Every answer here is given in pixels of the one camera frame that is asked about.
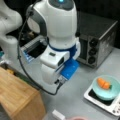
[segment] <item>food item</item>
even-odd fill
[[[97,83],[101,88],[103,88],[105,90],[109,90],[112,87],[112,85],[109,82],[107,82],[106,80],[104,80],[103,78],[98,78]]]
[[[7,72],[9,72],[10,74],[14,75],[14,71],[13,70],[7,69]]]

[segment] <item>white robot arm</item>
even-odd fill
[[[49,38],[49,45],[40,57],[42,77],[48,84],[53,84],[64,68],[75,67],[72,62],[69,63],[71,67],[65,63],[76,59],[80,54],[80,43],[75,36],[76,7],[73,0],[42,0],[33,10],[33,15],[28,19],[30,29]]]
[[[0,0],[0,46],[5,53],[5,59],[10,60],[15,69],[20,66],[18,41],[7,34],[21,25],[22,18],[19,13],[8,8],[4,0]],[[80,54],[80,43],[75,36],[77,13],[73,0],[42,0],[36,3],[28,25],[31,30],[49,39],[46,50],[40,56],[43,80],[53,84],[60,76],[70,79],[78,67],[75,59]]]

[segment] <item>dark wall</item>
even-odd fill
[[[120,0],[75,0],[77,9],[118,20],[115,47],[120,48]]]

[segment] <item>gray countertop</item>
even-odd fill
[[[26,65],[26,69],[33,79],[44,86],[45,89],[54,92],[56,89],[55,85],[46,85],[41,80],[40,66],[40,60],[37,58],[31,62],[31,64]],[[115,76],[120,80],[119,49],[114,49],[103,64],[97,69],[80,64],[80,67],[72,79],[61,87],[56,96],[50,96],[41,91],[47,112],[44,119],[54,120],[51,113],[54,109],[56,109],[63,113],[67,118],[73,116],[83,116],[88,120],[118,120],[118,117],[109,114],[83,97],[93,79],[99,75],[106,74]]]

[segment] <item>wire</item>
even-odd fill
[[[41,1],[41,0],[36,0],[33,4],[33,6],[31,7],[31,10],[29,11],[29,13],[27,14],[27,17],[26,17],[26,20],[20,30],[20,33],[19,33],[19,37],[18,37],[18,44],[17,44],[17,52],[18,52],[18,60],[20,62],[20,65],[24,71],[24,73],[27,75],[27,77],[29,78],[30,80],[30,83],[33,84],[34,88],[36,88],[37,90],[41,89],[43,90],[44,92],[50,94],[50,95],[56,95],[58,93],[58,90],[60,89],[60,87],[63,85],[63,83],[59,83],[59,85],[57,86],[56,88],[56,92],[55,93],[51,93],[47,90],[45,90],[42,86],[40,86],[35,80],[33,80],[33,78],[28,74],[28,72],[26,71],[23,63],[22,63],[22,60],[21,60],[21,56],[20,56],[20,40],[21,40],[21,37],[22,37],[22,31],[24,30],[24,27],[29,19],[29,17],[33,14],[33,8],[35,6],[35,4],[38,2],[38,1]]]

